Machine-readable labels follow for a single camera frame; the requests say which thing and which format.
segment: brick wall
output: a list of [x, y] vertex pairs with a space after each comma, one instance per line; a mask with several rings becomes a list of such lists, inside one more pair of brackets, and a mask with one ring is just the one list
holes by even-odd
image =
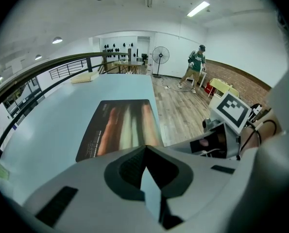
[[206, 86], [207, 82], [213, 78], [221, 79], [228, 84], [232, 84], [239, 92], [239, 98], [247, 105], [252, 106], [260, 103], [263, 106], [262, 111], [269, 109], [266, 95], [270, 90], [270, 86], [256, 77], [235, 67], [211, 60], [206, 61], [206, 73], [203, 86]]

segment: wooden floor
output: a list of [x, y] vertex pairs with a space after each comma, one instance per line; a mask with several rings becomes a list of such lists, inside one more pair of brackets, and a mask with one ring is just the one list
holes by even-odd
[[204, 89], [193, 94], [191, 82], [183, 82], [183, 88], [180, 89], [177, 86], [178, 79], [151, 78], [164, 145], [170, 146], [202, 134], [202, 121], [209, 117], [208, 104], [211, 100]]

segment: window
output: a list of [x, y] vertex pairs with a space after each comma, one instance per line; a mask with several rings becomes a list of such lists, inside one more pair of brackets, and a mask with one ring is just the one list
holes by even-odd
[[38, 82], [37, 82], [36, 77], [34, 77], [34, 78], [32, 79], [32, 84], [33, 84], [33, 86], [37, 86], [37, 85], [38, 85]]

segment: green shirt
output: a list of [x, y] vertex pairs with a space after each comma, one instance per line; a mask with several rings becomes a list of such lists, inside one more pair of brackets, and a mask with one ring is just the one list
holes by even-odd
[[188, 57], [188, 62], [194, 62], [190, 68], [199, 72], [201, 70], [201, 64], [205, 64], [206, 59], [203, 54], [199, 54], [198, 51], [193, 51]]

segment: light blue table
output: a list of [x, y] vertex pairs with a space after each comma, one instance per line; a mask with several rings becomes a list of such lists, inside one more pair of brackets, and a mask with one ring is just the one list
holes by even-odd
[[22, 205], [39, 186], [75, 163], [86, 128], [102, 100], [150, 100], [159, 125], [150, 76], [104, 74], [67, 83], [36, 106], [8, 142], [0, 163], [10, 171], [0, 189]]

